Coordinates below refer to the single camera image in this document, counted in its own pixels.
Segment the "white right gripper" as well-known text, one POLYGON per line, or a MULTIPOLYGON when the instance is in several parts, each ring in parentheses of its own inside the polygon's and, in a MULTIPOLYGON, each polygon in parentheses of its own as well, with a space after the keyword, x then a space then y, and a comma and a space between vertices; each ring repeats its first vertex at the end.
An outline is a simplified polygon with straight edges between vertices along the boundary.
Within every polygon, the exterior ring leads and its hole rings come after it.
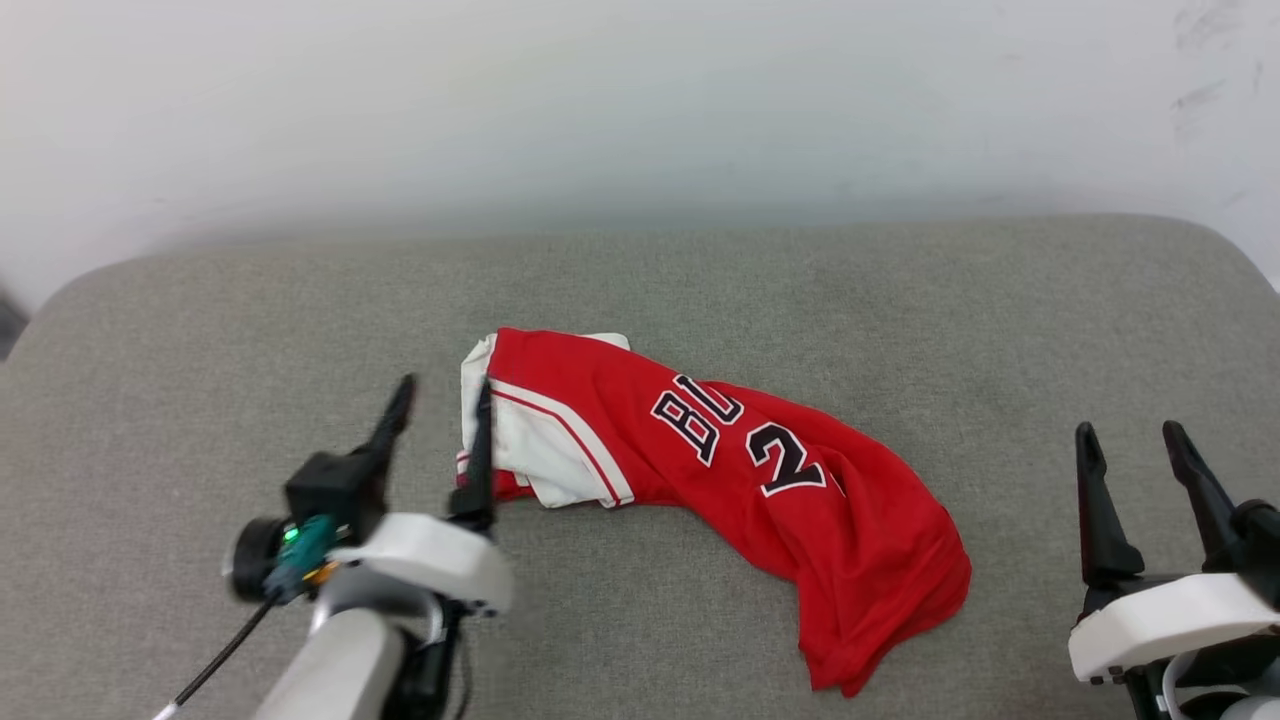
MULTIPOLYGON (((1202 457, 1184 425, 1166 420, 1164 443, 1183 486, 1204 551, 1202 570, 1107 603, 1070 632, 1075 679, 1091 683, 1181 653, 1258 635, 1279 623, 1277 610, 1245 584, 1245 514, 1202 457)), ((1075 429, 1082 579, 1092 589, 1138 578, 1140 551, 1123 529, 1106 482, 1107 462, 1091 423, 1075 429)))

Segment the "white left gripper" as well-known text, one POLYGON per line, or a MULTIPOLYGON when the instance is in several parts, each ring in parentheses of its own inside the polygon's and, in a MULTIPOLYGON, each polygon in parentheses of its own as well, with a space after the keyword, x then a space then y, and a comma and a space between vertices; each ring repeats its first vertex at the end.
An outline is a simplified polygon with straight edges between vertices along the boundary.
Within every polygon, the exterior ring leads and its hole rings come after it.
MULTIPOLYGON (((413 411, 419 380, 404 374, 367 439, 349 456, 362 471, 388 464, 413 411)), ((422 616, 435 601, 454 601, 489 615, 515 603, 515 571, 489 538, 497 521, 493 486, 492 383, 483 379, 475 405, 476 429, 463 479, 448 500, 448 521, 415 512, 390 512, 361 546, 335 547, 328 560, 330 603, 422 616)))

